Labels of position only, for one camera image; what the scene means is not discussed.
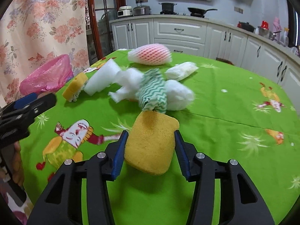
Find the green striped cloth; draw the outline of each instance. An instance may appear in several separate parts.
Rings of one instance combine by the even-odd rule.
[[[150,69],[144,74],[140,89],[136,93],[142,111],[166,113],[167,95],[165,81],[159,69]]]

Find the floral curtain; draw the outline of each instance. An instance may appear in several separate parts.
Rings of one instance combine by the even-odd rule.
[[[89,64],[85,0],[13,0],[0,21],[0,95],[21,97],[19,85],[47,60],[68,54],[74,75]]]

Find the yellow sponge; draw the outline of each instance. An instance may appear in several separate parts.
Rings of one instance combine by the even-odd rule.
[[[136,118],[125,146],[125,161],[151,175],[164,174],[170,166],[174,131],[179,122],[165,114],[146,111]]]
[[[85,73],[78,74],[64,90],[62,96],[69,102],[76,101],[87,80]]]

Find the table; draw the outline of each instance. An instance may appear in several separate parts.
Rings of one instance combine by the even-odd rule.
[[[109,58],[115,58],[122,69],[136,67],[145,72],[153,68],[128,61],[127,51],[113,52],[98,64]],[[172,63],[158,66],[161,72],[185,61],[198,65],[195,73],[181,81],[194,91],[196,99],[186,109],[166,114],[179,121],[184,140],[199,152],[222,162],[238,160],[278,224],[300,193],[300,125],[286,93],[268,79],[223,62],[178,53],[172,53],[172,58]],[[115,103],[110,99],[107,94],[118,90],[117,84],[92,97],[82,92],[74,103],[62,97],[65,87],[56,94],[57,105],[39,116],[30,126],[31,135],[21,141],[24,186],[33,203],[56,170],[47,158],[45,166],[41,164],[43,150],[58,136],[54,131],[58,122],[67,129],[85,119],[95,135],[110,136],[116,129],[121,131],[118,125],[130,128],[141,112],[137,102]],[[85,141],[74,155],[79,160],[89,159],[107,143]],[[219,183],[216,180],[213,224],[218,224]],[[83,220],[87,224],[85,181],[82,190]],[[124,163],[117,180],[108,182],[108,191],[117,225],[182,225],[188,217],[194,183],[181,175],[174,155],[162,176],[150,176]]]

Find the rice cooker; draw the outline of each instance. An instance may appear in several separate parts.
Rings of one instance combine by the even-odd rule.
[[[132,17],[132,7],[131,6],[122,6],[119,8],[118,11],[118,19],[120,18],[126,18],[126,17]]]

